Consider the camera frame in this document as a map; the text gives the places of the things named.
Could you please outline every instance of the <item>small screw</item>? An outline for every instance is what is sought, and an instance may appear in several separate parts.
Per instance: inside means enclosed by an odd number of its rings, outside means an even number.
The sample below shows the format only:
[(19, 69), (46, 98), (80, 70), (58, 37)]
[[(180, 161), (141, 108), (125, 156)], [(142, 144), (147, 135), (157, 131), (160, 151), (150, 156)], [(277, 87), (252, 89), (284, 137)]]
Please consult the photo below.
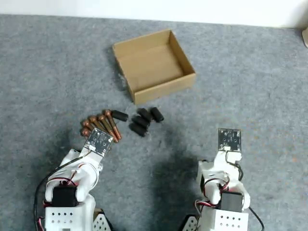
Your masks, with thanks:
[(90, 116), (90, 117), (89, 117), (89, 120), (90, 120), (91, 123), (95, 124), (95, 126), (96, 126), (98, 129), (100, 129), (100, 130), (106, 132), (106, 129), (104, 129), (103, 126), (100, 124), (100, 122), (98, 122), (96, 116), (94, 116), (94, 115)]
[(84, 137), (89, 137), (90, 134), (91, 134), (91, 131), (88, 128), (83, 128), (81, 130), (81, 135), (84, 136)]
[(122, 139), (121, 134), (120, 134), (119, 130), (117, 129), (116, 123), (115, 123), (114, 119), (113, 119), (112, 116), (111, 116), (111, 111), (110, 111), (110, 110), (106, 110), (106, 111), (105, 111), (105, 116), (108, 117), (108, 120), (109, 120), (109, 122), (110, 122), (110, 124), (111, 124), (113, 130), (115, 131), (116, 137), (117, 137), (119, 140)]
[(104, 115), (98, 115), (98, 120), (100, 120), (102, 122), (102, 124), (105, 126), (105, 128), (107, 129), (107, 131), (109, 132), (110, 135), (113, 136), (114, 141), (116, 143), (119, 142), (118, 137), (114, 134), (114, 132), (112, 131), (112, 128), (110, 127), (110, 125), (108, 124), (108, 122), (106, 121), (106, 117)]
[(89, 128), (91, 131), (93, 131), (93, 129), (94, 129), (93, 125), (90, 123), (90, 121), (88, 119), (86, 119), (82, 122), (82, 126)]

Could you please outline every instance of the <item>black cylinder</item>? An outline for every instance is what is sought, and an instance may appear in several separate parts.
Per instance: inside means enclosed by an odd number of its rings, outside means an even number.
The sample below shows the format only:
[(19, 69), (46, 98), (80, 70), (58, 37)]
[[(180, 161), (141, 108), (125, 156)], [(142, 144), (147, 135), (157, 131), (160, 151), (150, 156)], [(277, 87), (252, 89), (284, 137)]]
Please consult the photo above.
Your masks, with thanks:
[(119, 111), (117, 111), (117, 110), (113, 110), (112, 112), (111, 112), (111, 116), (113, 117), (113, 118), (115, 118), (115, 119), (119, 119), (119, 120), (122, 120), (122, 121), (127, 121), (127, 119), (128, 119), (128, 115), (127, 114), (125, 114), (125, 113), (123, 113), (123, 112), (119, 112)]
[(140, 135), (141, 137), (145, 137), (147, 130), (143, 127), (141, 127), (138, 124), (135, 123), (131, 123), (129, 125), (130, 130), (136, 132), (138, 135)]
[(159, 122), (162, 122), (165, 118), (164, 116), (160, 113), (160, 111), (158, 110), (157, 107), (153, 107), (151, 109), (151, 114), (153, 115), (154, 117), (154, 120), (159, 123)]
[(141, 116), (135, 116), (132, 118), (132, 121), (135, 122), (136, 124), (139, 124), (140, 126), (144, 127), (147, 129), (150, 125), (150, 122), (142, 118)]
[(145, 108), (139, 108), (137, 110), (138, 114), (141, 115), (142, 118), (146, 119), (148, 122), (151, 122), (153, 119), (151, 113), (148, 112)]

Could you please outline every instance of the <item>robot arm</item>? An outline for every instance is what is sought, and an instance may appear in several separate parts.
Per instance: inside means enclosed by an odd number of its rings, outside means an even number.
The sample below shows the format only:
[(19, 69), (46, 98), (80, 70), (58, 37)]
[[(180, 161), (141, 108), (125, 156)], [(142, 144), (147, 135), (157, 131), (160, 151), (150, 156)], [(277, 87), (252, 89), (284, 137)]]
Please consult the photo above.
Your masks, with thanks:
[[(103, 211), (95, 212), (96, 203), (89, 191), (98, 182), (103, 169), (101, 161), (112, 142), (112, 136), (95, 128), (81, 152), (71, 149), (59, 170), (48, 178), (44, 202), (47, 231), (111, 230)], [(61, 168), (73, 160), (77, 161)], [(38, 224), (44, 230), (40, 219)]]
[(213, 162), (199, 161), (197, 183), (204, 196), (196, 200), (199, 216), (189, 216), (180, 231), (247, 231), (250, 196), (241, 183), (241, 131), (218, 130), (218, 153)]

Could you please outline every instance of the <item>circuit board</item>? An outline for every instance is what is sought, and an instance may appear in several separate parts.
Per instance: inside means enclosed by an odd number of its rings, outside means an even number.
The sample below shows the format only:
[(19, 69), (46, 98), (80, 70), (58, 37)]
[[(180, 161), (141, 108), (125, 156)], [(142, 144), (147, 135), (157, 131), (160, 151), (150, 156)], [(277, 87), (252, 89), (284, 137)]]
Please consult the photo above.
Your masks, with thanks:
[(240, 152), (241, 147), (241, 130), (239, 129), (218, 129), (218, 150), (223, 151), (223, 147), (230, 147), (230, 151)]
[(89, 138), (86, 140), (84, 147), (104, 157), (110, 150), (112, 142), (113, 137), (111, 135), (98, 128), (94, 128)]

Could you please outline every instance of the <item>open cardboard box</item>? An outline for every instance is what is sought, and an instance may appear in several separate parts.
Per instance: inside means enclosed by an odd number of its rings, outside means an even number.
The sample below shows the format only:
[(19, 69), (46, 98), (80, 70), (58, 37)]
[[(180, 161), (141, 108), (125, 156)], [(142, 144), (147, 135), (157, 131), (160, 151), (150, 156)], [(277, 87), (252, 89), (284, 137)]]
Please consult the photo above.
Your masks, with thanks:
[(191, 87), (196, 73), (171, 30), (113, 45), (135, 104)]

